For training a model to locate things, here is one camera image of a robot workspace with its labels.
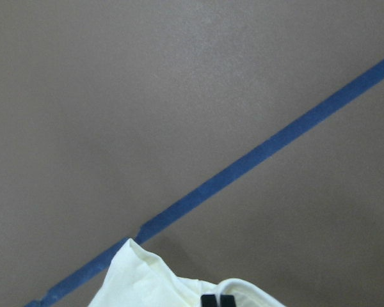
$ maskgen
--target gray floor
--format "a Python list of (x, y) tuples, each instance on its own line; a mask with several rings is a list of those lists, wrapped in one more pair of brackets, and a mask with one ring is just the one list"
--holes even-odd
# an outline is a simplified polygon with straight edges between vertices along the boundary
[[(383, 58), (380, 0), (0, 1), (0, 306)], [(384, 81), (144, 247), (288, 306), (384, 306)]]

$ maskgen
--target black object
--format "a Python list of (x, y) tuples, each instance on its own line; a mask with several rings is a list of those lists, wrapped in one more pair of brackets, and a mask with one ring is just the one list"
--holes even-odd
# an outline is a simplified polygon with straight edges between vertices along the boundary
[(220, 295), (220, 307), (236, 307), (235, 297), (232, 295)]
[(214, 294), (204, 294), (200, 297), (201, 307), (218, 307)]

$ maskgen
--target gray surface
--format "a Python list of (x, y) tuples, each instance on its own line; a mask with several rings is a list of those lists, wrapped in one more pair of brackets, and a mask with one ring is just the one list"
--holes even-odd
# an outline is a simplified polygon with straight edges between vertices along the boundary
[[(382, 58), (384, 1), (0, 1), (0, 306)], [(288, 306), (384, 306), (384, 83), (146, 246)]]

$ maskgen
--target blue tape line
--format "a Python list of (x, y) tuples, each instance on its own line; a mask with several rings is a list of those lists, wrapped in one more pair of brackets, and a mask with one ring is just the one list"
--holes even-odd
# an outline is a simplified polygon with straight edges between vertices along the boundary
[[(357, 77), (354, 81), (351, 81), (309, 112), (300, 116), (297, 120), (294, 120), (267, 141), (204, 182), (156, 217), (146, 222), (141, 226), (135, 241), (138, 244), (143, 244), (383, 79), (384, 60)], [(126, 240), (127, 238), (124, 238), (120, 242), (117, 242), (69, 277), (52, 287), (43, 299), (40, 301), (32, 301), (25, 305), (25, 307), (50, 307), (62, 297), (71, 293), (99, 272), (106, 269), (111, 263), (111, 259)]]
[(223, 171), (178, 200), (171, 207), (146, 222), (141, 227), (135, 241), (138, 244), (142, 244), (149, 240), (383, 79), (384, 60), (351, 81), (309, 112), (288, 124), (288, 126), (277, 132), (267, 141), (233, 162)]
[(111, 260), (115, 256), (116, 252), (123, 246), (127, 239), (128, 238), (123, 238), (121, 241), (115, 243), (86, 265), (82, 266), (76, 272), (61, 280), (57, 285), (53, 286), (41, 300), (31, 301), (25, 305), (25, 307), (49, 307), (55, 304), (64, 296), (106, 269), (111, 263)]

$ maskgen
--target white fabric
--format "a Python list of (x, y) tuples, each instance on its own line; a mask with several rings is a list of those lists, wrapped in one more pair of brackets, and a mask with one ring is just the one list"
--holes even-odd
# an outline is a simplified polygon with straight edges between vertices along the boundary
[(284, 307), (255, 285), (226, 279), (219, 285), (177, 277), (162, 258), (129, 239), (114, 256), (88, 307), (200, 307), (202, 294), (234, 295), (237, 307)]

